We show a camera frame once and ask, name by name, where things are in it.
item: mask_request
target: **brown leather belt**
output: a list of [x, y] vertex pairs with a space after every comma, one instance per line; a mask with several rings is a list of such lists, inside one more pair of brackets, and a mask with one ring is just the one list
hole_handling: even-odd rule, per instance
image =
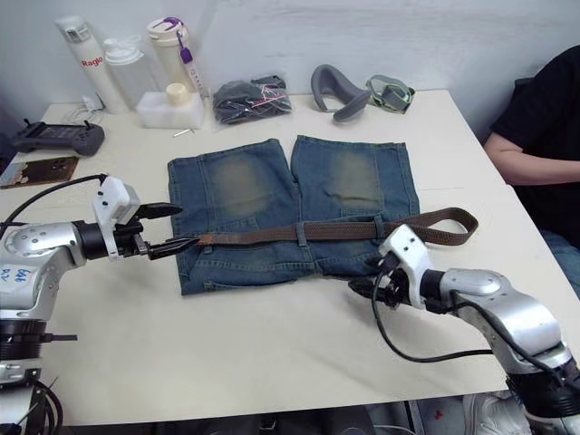
[[[451, 233], [429, 228], [442, 220], [454, 220], [464, 228], [464, 233]], [[468, 241], [478, 228], [478, 220], [462, 208], [444, 208], [383, 224], [387, 237], [396, 227], [407, 224], [423, 242], [456, 246]], [[374, 222], [304, 222], [304, 238], [311, 241], [367, 240], [382, 238]], [[207, 233], [199, 237], [197, 245], [254, 245], [256, 243], [297, 241], [297, 225], [247, 231], [243, 233]]]

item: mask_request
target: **belt loop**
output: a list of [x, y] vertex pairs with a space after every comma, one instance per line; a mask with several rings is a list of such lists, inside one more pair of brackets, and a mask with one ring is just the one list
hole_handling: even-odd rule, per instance
[[384, 224], [383, 224], [381, 215], [374, 216], [374, 225], [377, 228], [377, 238], [386, 238], [387, 235], [384, 232]]
[[298, 246], [307, 247], [308, 242], [306, 240], [305, 223], [304, 222], [298, 222], [296, 224], [296, 235], [298, 236]]

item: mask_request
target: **shoe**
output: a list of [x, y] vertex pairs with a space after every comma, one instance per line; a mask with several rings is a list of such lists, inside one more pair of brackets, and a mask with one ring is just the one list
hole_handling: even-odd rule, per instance
[[489, 394], [463, 396], [465, 435], [531, 435], [523, 410], [513, 397]]

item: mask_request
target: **faded denim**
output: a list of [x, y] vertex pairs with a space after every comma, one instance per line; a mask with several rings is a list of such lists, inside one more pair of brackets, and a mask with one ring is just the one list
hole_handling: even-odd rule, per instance
[[[299, 136], [292, 171], [277, 140], [169, 163], [173, 234], [239, 232], [307, 221], [382, 223], [420, 212], [402, 143]], [[184, 295], [271, 285], [312, 274], [367, 276], [379, 240], [192, 247], [177, 256]]]

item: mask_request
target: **white table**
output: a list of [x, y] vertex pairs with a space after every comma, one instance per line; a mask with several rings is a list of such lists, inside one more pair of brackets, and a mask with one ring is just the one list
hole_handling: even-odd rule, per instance
[[[290, 115], [172, 138], [145, 130], [135, 114], [105, 116], [106, 141], [79, 162], [74, 176], [106, 171], [143, 202], [168, 200], [167, 162], [237, 145], [280, 139], [289, 157], [297, 134], [328, 140], [405, 141], [421, 208], [464, 207], [480, 222], [465, 245], [434, 247], [434, 265], [489, 268], [539, 298], [580, 354], [580, 315], [570, 285], [513, 190], [489, 163], [450, 95], [418, 92], [409, 112], [368, 107], [344, 125], [313, 110], [311, 96], [292, 98]], [[71, 105], [55, 104], [59, 122]], [[17, 160], [66, 152], [36, 151]], [[0, 192], [2, 217], [41, 187]], [[95, 186], [76, 186], [35, 204], [19, 219], [93, 221]], [[144, 236], [171, 236], [168, 219], [145, 222]], [[486, 346], [479, 333], [450, 316], [409, 307], [382, 310], [392, 339], [408, 353], [433, 355]], [[68, 273], [49, 330], [79, 334], [77, 343], [43, 348], [43, 378], [69, 424], [166, 421], [290, 411], [505, 388], [491, 356], [436, 364], [406, 362], [386, 348], [368, 300], [345, 282], [307, 278], [267, 289], [182, 297], [173, 258], [150, 262], [91, 261]]]

